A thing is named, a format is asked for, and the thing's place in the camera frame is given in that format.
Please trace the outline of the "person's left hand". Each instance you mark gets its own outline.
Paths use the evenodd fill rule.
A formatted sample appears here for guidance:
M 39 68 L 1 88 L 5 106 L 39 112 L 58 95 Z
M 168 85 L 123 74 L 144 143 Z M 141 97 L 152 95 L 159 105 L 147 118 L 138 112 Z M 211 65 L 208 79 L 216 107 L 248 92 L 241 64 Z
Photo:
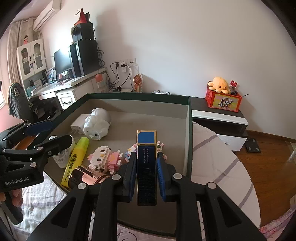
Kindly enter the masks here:
M 4 202 L 5 200 L 6 195 L 3 192 L 1 192 L 0 202 Z M 15 207 L 20 207 L 23 204 L 22 189 L 16 189 L 11 192 L 11 201 Z

